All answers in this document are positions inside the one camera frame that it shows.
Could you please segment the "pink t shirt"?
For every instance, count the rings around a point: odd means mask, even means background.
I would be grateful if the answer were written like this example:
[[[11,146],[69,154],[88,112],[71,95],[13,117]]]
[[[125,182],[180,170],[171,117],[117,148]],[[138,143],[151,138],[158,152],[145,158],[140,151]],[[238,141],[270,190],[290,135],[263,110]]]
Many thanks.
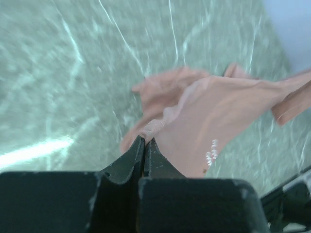
[[[266,111],[283,125],[311,105],[311,73],[273,82],[253,78],[236,64],[223,76],[181,67],[145,78],[132,88],[142,118],[125,135],[126,152],[137,136],[154,139],[183,175],[201,178],[224,146]]]

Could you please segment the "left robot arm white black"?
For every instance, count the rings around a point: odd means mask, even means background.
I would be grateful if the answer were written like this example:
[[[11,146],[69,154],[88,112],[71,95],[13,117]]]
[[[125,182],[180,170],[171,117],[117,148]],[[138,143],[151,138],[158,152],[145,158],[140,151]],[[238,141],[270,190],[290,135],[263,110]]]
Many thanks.
[[[259,198],[239,179],[190,179],[138,137],[101,171],[4,172],[3,233],[283,233],[311,229],[311,171]]]

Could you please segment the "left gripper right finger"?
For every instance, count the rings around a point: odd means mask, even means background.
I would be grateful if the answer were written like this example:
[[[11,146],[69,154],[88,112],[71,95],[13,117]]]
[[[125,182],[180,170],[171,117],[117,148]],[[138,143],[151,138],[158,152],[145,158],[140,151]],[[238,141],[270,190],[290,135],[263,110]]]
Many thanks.
[[[138,183],[140,233],[267,233],[251,184],[240,179],[182,177],[152,140]]]

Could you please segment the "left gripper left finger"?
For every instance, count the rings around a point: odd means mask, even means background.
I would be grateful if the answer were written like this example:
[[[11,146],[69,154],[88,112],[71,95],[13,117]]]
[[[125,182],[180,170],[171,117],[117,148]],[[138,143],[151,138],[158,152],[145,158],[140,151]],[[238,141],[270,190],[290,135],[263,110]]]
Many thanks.
[[[100,171],[0,175],[3,233],[134,233],[143,138]]]

